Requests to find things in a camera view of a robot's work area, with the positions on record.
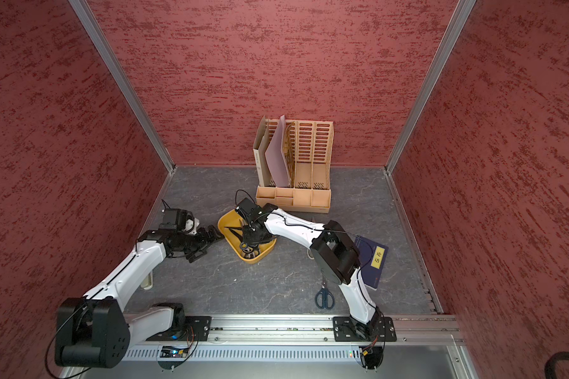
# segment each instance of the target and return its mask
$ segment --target black cable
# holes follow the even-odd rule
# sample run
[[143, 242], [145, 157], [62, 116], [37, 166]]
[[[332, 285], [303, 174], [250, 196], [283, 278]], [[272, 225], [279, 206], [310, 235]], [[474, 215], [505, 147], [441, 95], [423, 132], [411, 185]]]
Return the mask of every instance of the black cable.
[[[321, 229], [314, 229], [313, 227], [310, 227], [310, 226], [307, 226], [307, 225], [303, 225], [303, 224], [287, 224], [287, 219], [286, 219], [285, 216], [282, 216], [281, 214], [275, 214], [275, 213], [273, 213], [273, 212], [268, 212], [268, 213], [266, 213], [266, 214], [259, 215], [258, 217], [256, 217], [256, 219], [254, 219], [253, 221], [251, 221], [251, 223], [254, 223], [255, 221], [257, 221], [257, 220], [258, 220], [260, 217], [262, 217], [262, 216], [272, 215], [272, 214], [273, 214], [273, 215], [281, 216], [281, 217], [283, 218], [284, 224], [285, 224], [286, 226], [303, 226], [303, 227], [305, 227], [305, 228], [307, 228], [307, 229], [310, 229], [311, 231], [317, 231], [317, 232], [327, 231], [327, 232], [334, 232], [334, 233], [344, 233], [344, 234], [350, 235], [350, 236], [352, 236], [352, 237], [356, 237], [357, 239], [363, 241], [363, 242], [369, 247], [370, 250], [373, 249], [372, 246], [371, 246], [371, 244], [370, 244], [369, 242], [367, 242], [364, 238], [362, 238], [361, 236], [356, 235], [356, 234], [354, 234], [354, 233], [349, 233], [349, 232], [345, 232], [345, 231], [336, 231], [336, 230], [334, 230], [334, 229], [326, 229], [326, 228], [323, 228], [322, 230], [321, 230]], [[360, 274], [360, 271], [361, 271], [367, 264], [369, 264], [369, 262], [371, 262], [371, 261], [372, 261], [372, 259], [369, 259], [367, 262], [365, 262], [363, 265], [361, 265], [361, 267], [358, 269], [358, 271], [356, 271], [356, 280], [359, 280], [359, 277], [358, 277], [358, 276], [359, 276], [359, 274]], [[383, 326], [386, 327], [386, 316], [383, 314], [383, 312], [382, 312], [378, 307], [376, 307], [376, 306], [374, 306], [373, 304], [371, 304], [371, 303], [366, 299], [366, 297], [364, 297], [364, 293], [362, 292], [362, 290], [360, 291], [360, 294], [362, 295], [364, 301], [365, 301], [368, 305], [370, 305], [373, 309], [375, 309], [376, 312], [379, 312], [379, 314], [380, 314], [381, 317], [382, 317]], [[382, 361], [383, 361], [383, 352], [384, 352], [385, 350], [386, 350], [386, 338], [384, 337], [384, 339], [383, 339], [383, 348], [382, 348], [382, 356], [381, 356], [381, 358], [380, 358], [380, 360], [379, 360], [379, 364], [376, 366], [376, 368], [378, 368], [378, 367], [382, 364]]]
[[189, 332], [188, 330], [189, 330], [189, 329], [186, 329], [186, 333], [185, 333], [185, 334], [182, 333], [181, 336], [179, 336], [179, 338], [177, 338], [175, 341], [180, 341], [180, 340], [183, 338], [183, 336], [186, 336], [186, 337], [189, 336], [189, 335], [190, 335], [190, 332]]
[[370, 250], [373, 249], [372, 246], [369, 244], [369, 242], [367, 242], [364, 238], [362, 238], [361, 236], [356, 235], [356, 234], [354, 234], [354, 233], [349, 233], [349, 232], [345, 232], [345, 231], [336, 231], [336, 230], [334, 230], [334, 229], [326, 229], [326, 228], [323, 228], [323, 229], [314, 229], [313, 227], [310, 227], [310, 226], [307, 226], [307, 225], [304, 225], [304, 224], [287, 224], [287, 222], [286, 222], [286, 217], [285, 217], [285, 216], [282, 216], [281, 214], [275, 214], [275, 213], [273, 213], [273, 212], [268, 212], [268, 213], [266, 213], [266, 214], [259, 215], [259, 216], [256, 217], [253, 221], [251, 221], [251, 224], [254, 223], [254, 222], [256, 222], [256, 221], [257, 221], [258, 219], [260, 219], [262, 216], [269, 216], [269, 215], [276, 215], [276, 216], [282, 217], [283, 220], [284, 220], [284, 224], [285, 224], [286, 226], [303, 226], [304, 228], [310, 229], [311, 231], [315, 231], [315, 232], [344, 233], [344, 234], [350, 235], [350, 236], [352, 236], [352, 237], [356, 237], [357, 239], [360, 239], [361, 241], [363, 241], [363, 242], [369, 247]]
[[251, 199], [251, 201], [257, 205], [257, 202], [255, 201], [255, 199], [253, 199], [253, 197], [251, 195], [249, 195], [249, 192], [246, 192], [245, 190], [236, 190], [236, 194], [234, 195], [234, 205], [238, 205], [238, 193], [242, 191], [244, 193], [247, 194], [247, 196], [249, 197], [249, 199]]
[[556, 379], [556, 362], [569, 361], [569, 352], [560, 351], [553, 354], [544, 365], [544, 374], [546, 379]]
[[194, 346], [194, 350], [193, 350], [191, 353], [187, 354], [186, 359], [184, 359], [184, 360], [180, 363], [180, 366], [181, 366], [185, 361], [189, 360], [190, 357], [191, 357], [194, 353], [196, 353], [196, 349], [198, 348], [198, 342], [200, 342], [200, 338], [198, 338], [198, 339], [196, 340], [196, 346]]
[[74, 315], [75, 315], [76, 313], [78, 313], [79, 310], [81, 310], [81, 309], [84, 308], [84, 306], [88, 303], [89, 299], [91, 299], [91, 298], [97, 296], [97, 295], [99, 294], [99, 292], [101, 292], [101, 291], [103, 291], [103, 290], [104, 290], [104, 289], [101, 288], [101, 289], [100, 289], [97, 293], [95, 293], [93, 296], [91, 296], [91, 297], [89, 297], [88, 299], [86, 299], [86, 300], [83, 302], [83, 305], [82, 305], [80, 308], [74, 310], [74, 312], [71, 313], [71, 315], [66, 319], [66, 321], [64, 321], [64, 322], [61, 324], [61, 326], [57, 328], [57, 331], [56, 331], [55, 334], [53, 335], [53, 338], [51, 338], [51, 340], [49, 341], [48, 346], [46, 347], [46, 352], [44, 353], [44, 368], [45, 368], [46, 372], [48, 373], [48, 375], [50, 375], [53, 379], [71, 379], [71, 378], [75, 378], [76, 376], [82, 375], [82, 374], [84, 374], [86, 371], [88, 371], [88, 370], [91, 369], [91, 368], [86, 368], [86, 369], [80, 371], [78, 374], [70, 375], [70, 376], [67, 376], [67, 377], [65, 377], [65, 378], [60, 378], [59, 376], [55, 376], [55, 375], [51, 372], [50, 368], [48, 367], [48, 352], [49, 352], [50, 349], [51, 349], [51, 345], [53, 344], [53, 341], [55, 340], [55, 338], [57, 338], [57, 334], [59, 334], [59, 332], [61, 331], [61, 329], [63, 329], [63, 327], [65, 326], [65, 324], [67, 324], [67, 322], [70, 321], [71, 318], [74, 317]]
[[[164, 199], [161, 199], [161, 201], [162, 201], [162, 205], [164, 206], [165, 209], [172, 209], [172, 208], [167, 204], [167, 202], [164, 201]], [[194, 230], [194, 224], [195, 224], [195, 222], [194, 222], [194, 216], [192, 215], [192, 227], [191, 227], [190, 229], [186, 229], [185, 231], [183, 231], [183, 233], [184, 233], [184, 234], [188, 234], [190, 231], [193, 231], [193, 230]]]
[[[135, 251], [137, 251], [137, 242], [135, 242]], [[120, 275], [120, 273], [121, 273], [124, 269], [126, 269], [126, 268], [129, 266], [129, 264], [135, 259], [135, 257], [136, 257], [136, 255], [133, 255], [133, 258], [131, 258], [131, 260], [130, 260], [127, 264], [125, 264], [124, 267], [123, 267], [120, 271], [118, 271], [118, 273], [117, 273], [116, 275], [114, 275], [114, 277], [113, 277], [112, 279], [110, 279], [109, 282], [107, 282], [106, 286], [109, 285], [115, 278], [117, 278], [118, 275]], [[48, 375], [50, 375], [53, 379], [71, 379], [71, 378], [75, 378], [76, 376], [82, 375], [82, 374], [84, 374], [86, 371], [88, 371], [88, 370], [91, 369], [91, 368], [86, 368], [86, 369], [80, 371], [78, 374], [70, 375], [70, 376], [68, 376], [68, 377], [66, 377], [66, 378], [60, 378], [60, 377], [58, 377], [58, 376], [55, 376], [55, 375], [51, 372], [50, 368], [48, 367], [48, 352], [49, 352], [50, 349], [51, 349], [51, 345], [53, 344], [53, 341], [55, 340], [55, 338], [57, 338], [57, 335], [59, 334], [59, 332], [61, 331], [61, 329], [63, 329], [63, 327], [65, 326], [65, 324], [67, 324], [68, 321], [70, 321], [71, 318], [74, 317], [75, 314], [77, 314], [81, 309], [83, 309], [84, 306], [86, 306], [86, 305], [89, 303], [89, 301], [90, 301], [91, 299], [93, 299], [95, 296], [97, 296], [97, 295], [99, 294], [99, 292], [103, 291], [104, 289], [105, 289], [105, 286], [101, 287], [101, 289], [99, 289], [99, 290], [97, 291], [97, 293], [95, 293], [93, 296], [90, 296], [90, 297], [86, 298], [86, 299], [84, 300], [83, 304], [80, 306], [80, 308], [75, 309], [74, 312], [72, 312], [71, 315], [69, 315], [69, 317], [61, 324], [61, 326], [57, 328], [57, 331], [56, 331], [55, 334], [53, 335], [53, 338], [51, 338], [51, 340], [48, 342], [48, 346], [46, 347], [46, 352], [44, 353], [44, 368], [45, 368], [46, 372], [48, 373]]]

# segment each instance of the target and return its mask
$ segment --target metal profile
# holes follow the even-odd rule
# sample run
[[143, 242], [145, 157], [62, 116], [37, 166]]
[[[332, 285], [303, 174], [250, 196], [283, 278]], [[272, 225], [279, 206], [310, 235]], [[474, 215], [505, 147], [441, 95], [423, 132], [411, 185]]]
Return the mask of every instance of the metal profile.
[[470, 352], [468, 351], [468, 346], [457, 346], [457, 352], [460, 354], [459, 359], [463, 363], [463, 369], [469, 379], [478, 379], [478, 373], [472, 363], [472, 358], [470, 357]]
[[175, 170], [176, 169], [174, 169], [173, 171], [170, 171], [167, 174], [167, 177], [164, 179], [164, 183], [162, 184], [162, 188], [160, 188], [160, 192], [158, 193], [158, 196], [156, 197], [156, 200], [154, 201], [154, 205], [152, 206], [152, 209], [150, 210], [150, 214], [148, 214], [147, 218], [145, 219], [145, 223], [143, 224], [143, 229], [141, 229], [141, 231], [139, 232], [139, 235], [142, 235], [144, 233], [144, 231], [152, 229], [152, 223], [154, 222], [154, 220], [156, 220], [156, 216], [158, 216], [158, 214], [162, 210], [162, 207], [163, 207], [162, 199], [164, 199], [164, 197], [166, 196], [168, 188], [170, 187], [170, 184], [173, 181]]
[[417, 270], [419, 271], [419, 277], [422, 281], [422, 286], [424, 287], [424, 291], [426, 295], [429, 296], [429, 300], [432, 301], [432, 310], [438, 314], [443, 313], [443, 308], [440, 305], [440, 301], [438, 296], [436, 295], [436, 291], [434, 290], [434, 284], [432, 284], [432, 279], [430, 278], [430, 274], [428, 273], [428, 268], [424, 262], [424, 257], [422, 256], [421, 251], [419, 250], [419, 245], [417, 244], [417, 239], [415, 239], [415, 234], [413, 233], [413, 228], [409, 223], [409, 218], [407, 217], [407, 213], [405, 212], [405, 207], [402, 204], [401, 196], [396, 189], [394, 178], [392, 177], [392, 173], [386, 172], [386, 183], [388, 184], [388, 188], [390, 189], [390, 194], [392, 195], [392, 199], [395, 202], [396, 212], [401, 219], [402, 229], [405, 232], [405, 236], [407, 237], [407, 241], [409, 242], [411, 252], [415, 256], [415, 263], [417, 265]]
[[149, 138], [152, 146], [156, 149], [156, 152], [160, 156], [162, 163], [167, 168], [168, 172], [174, 171], [174, 162], [168, 154], [167, 149], [164, 147], [160, 136], [156, 132], [152, 120], [145, 112], [141, 100], [137, 97], [133, 86], [130, 84], [122, 66], [118, 62], [118, 58], [114, 54], [114, 51], [107, 42], [106, 36], [101, 31], [101, 27], [97, 23], [93, 11], [89, 7], [86, 0], [69, 0], [70, 5], [74, 8], [74, 12], [78, 16], [78, 19], [84, 26], [84, 30], [87, 31], [91, 41], [95, 45], [95, 48], [99, 52], [99, 55], [105, 62], [108, 70], [112, 73], [114, 80], [116, 81], [118, 87], [122, 91], [124, 98], [129, 102], [133, 113], [137, 117], [137, 120], [143, 127], [147, 138]]
[[[245, 315], [215, 314], [208, 340], [200, 346], [329, 346], [361, 345], [337, 342], [333, 317], [339, 315]], [[396, 329], [396, 342], [389, 346], [462, 346], [464, 339], [455, 315], [388, 315]], [[136, 348], [163, 345], [144, 341]]]
[[390, 154], [390, 157], [388, 158], [388, 162], [386, 163], [387, 172], [392, 173], [394, 171], [396, 163], [401, 157], [402, 151], [405, 149], [413, 129], [415, 129], [417, 120], [421, 116], [422, 111], [428, 102], [428, 98], [440, 77], [442, 69], [445, 67], [445, 63], [447, 63], [447, 60], [451, 55], [455, 42], [457, 42], [459, 34], [462, 32], [463, 26], [466, 23], [475, 2], [476, 0], [459, 0], [455, 7], [451, 20], [449, 21], [449, 25], [447, 26], [442, 40], [440, 40], [439, 47], [436, 50], [432, 63], [430, 64], [424, 83], [422, 84], [422, 87], [417, 94], [417, 98], [415, 99], [415, 103], [411, 108], [409, 117], [407, 117], [407, 121], [402, 128], [401, 135], [398, 137], [398, 140], [396, 140], [395, 147], [392, 149], [392, 154]]

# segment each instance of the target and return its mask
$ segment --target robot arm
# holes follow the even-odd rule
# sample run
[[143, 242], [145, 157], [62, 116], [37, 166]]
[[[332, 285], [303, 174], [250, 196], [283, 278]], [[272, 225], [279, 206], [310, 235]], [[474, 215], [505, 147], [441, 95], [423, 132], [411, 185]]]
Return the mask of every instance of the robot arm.
[[190, 212], [168, 208], [156, 231], [146, 231], [130, 254], [81, 298], [68, 298], [58, 309], [55, 363], [58, 366], [112, 368], [130, 345], [171, 330], [182, 333], [181, 304], [157, 304], [140, 314], [123, 313], [133, 292], [165, 258], [194, 262], [224, 238], [213, 226], [198, 228]]
[[339, 285], [357, 336], [366, 340], [371, 335], [379, 318], [377, 307], [362, 279], [358, 248], [339, 223], [312, 223], [272, 204], [261, 208], [248, 198], [238, 203], [236, 212], [247, 223], [241, 245], [253, 248], [282, 236], [309, 248], [322, 274]]

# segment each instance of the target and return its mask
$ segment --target yellow tray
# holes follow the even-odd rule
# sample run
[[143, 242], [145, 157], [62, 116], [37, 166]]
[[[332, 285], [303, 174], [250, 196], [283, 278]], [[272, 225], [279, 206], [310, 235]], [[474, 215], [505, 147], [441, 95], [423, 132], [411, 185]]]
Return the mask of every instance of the yellow tray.
[[240, 227], [244, 225], [244, 220], [241, 216], [239, 216], [234, 209], [226, 213], [225, 215], [221, 216], [219, 221], [217, 222], [217, 229], [226, 237], [230, 246], [234, 249], [238, 257], [243, 261], [254, 264], [259, 262], [266, 256], [272, 249], [274, 245], [276, 245], [276, 239], [265, 243], [263, 245], [259, 245], [259, 255], [253, 259], [245, 259], [243, 256], [243, 251], [240, 248], [240, 240], [228, 229], [228, 227]]

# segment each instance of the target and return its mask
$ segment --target blue book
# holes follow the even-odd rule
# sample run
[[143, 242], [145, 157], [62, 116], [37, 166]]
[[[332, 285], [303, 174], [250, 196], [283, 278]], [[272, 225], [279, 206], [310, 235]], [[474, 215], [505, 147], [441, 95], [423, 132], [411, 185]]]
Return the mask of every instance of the blue book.
[[364, 237], [357, 237], [354, 244], [360, 251], [360, 273], [364, 283], [372, 289], [377, 289], [388, 247]]

